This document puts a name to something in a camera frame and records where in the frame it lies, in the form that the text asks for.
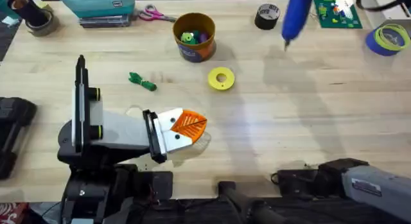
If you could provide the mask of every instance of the green toy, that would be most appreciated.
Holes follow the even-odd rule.
[[[191,32],[184,32],[181,35],[181,41],[185,44],[198,44],[197,40],[194,39],[194,34]]]
[[[140,84],[141,86],[152,92],[157,89],[156,84],[143,80],[143,78],[137,73],[130,73],[130,78],[128,80],[130,80],[130,82],[132,83]]]

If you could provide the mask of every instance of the tape roll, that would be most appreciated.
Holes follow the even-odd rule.
[[[225,77],[223,82],[217,80],[217,77],[221,74]],[[226,67],[216,67],[208,74],[208,84],[217,90],[227,90],[231,88],[234,81],[234,73]]]
[[[280,9],[276,5],[262,4],[257,11],[254,24],[262,30],[271,30],[277,24],[280,17]]]
[[[404,27],[387,24],[370,32],[365,43],[371,51],[379,55],[392,56],[407,48],[411,40]]]

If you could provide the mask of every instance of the masking tape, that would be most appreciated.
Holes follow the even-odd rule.
[[[222,74],[225,76],[223,82],[217,80],[217,76]],[[208,84],[217,90],[227,90],[234,84],[234,73],[226,67],[216,67],[208,74]]]

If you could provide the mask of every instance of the gray metal part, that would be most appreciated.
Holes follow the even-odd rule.
[[[71,224],[93,224],[94,221],[92,219],[86,219],[86,218],[73,218],[71,220]]]
[[[140,118],[135,118],[103,111],[102,119],[103,139],[93,141],[93,144],[130,150],[150,146],[143,114]]]
[[[358,188],[370,186],[371,192]],[[345,194],[411,222],[411,179],[372,166],[357,166],[342,175]]]

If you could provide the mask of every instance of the circuit board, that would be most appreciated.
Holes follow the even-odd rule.
[[[314,0],[322,28],[362,29],[353,0]]]

